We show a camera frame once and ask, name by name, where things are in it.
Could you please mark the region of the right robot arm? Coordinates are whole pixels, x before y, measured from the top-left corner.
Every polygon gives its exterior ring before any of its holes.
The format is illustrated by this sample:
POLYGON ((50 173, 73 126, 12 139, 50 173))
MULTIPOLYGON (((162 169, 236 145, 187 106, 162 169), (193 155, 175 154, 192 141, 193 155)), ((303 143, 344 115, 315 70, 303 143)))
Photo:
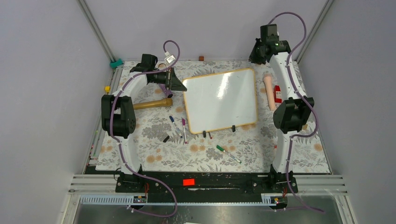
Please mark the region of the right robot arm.
POLYGON ((276 24, 260 27, 249 61, 255 64, 269 63, 282 94, 282 102, 275 107, 273 122, 277 132, 276 156, 270 166, 265 187, 276 193, 297 192, 297 184, 290 166, 292 143, 311 114, 314 99, 306 96, 298 82, 291 62, 291 48, 279 38, 276 24))

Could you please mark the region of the yellow framed whiteboard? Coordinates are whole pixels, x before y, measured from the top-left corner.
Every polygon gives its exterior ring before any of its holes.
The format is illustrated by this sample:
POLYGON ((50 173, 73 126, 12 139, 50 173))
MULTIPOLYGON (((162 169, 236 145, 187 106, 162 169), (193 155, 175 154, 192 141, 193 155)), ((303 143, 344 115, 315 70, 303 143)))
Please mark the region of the yellow framed whiteboard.
POLYGON ((182 81, 192 134, 254 124, 258 120, 255 71, 252 68, 189 77, 182 81))

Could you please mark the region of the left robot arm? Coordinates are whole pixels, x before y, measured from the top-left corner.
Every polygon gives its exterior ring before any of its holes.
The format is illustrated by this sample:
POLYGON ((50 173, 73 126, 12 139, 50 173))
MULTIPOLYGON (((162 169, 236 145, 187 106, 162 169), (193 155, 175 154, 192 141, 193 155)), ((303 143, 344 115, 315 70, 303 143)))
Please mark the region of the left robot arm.
POLYGON ((158 58, 151 54, 143 54, 141 62, 129 72, 128 80, 112 95, 101 98, 101 123, 104 131, 116 142, 121 159, 121 171, 131 175, 127 186, 134 192, 144 188, 141 163, 137 155, 131 155, 128 138, 136 129, 136 115, 133 99, 149 83, 163 84, 168 91, 187 91, 175 74, 174 65, 179 58, 165 53, 164 69, 156 67, 158 58))

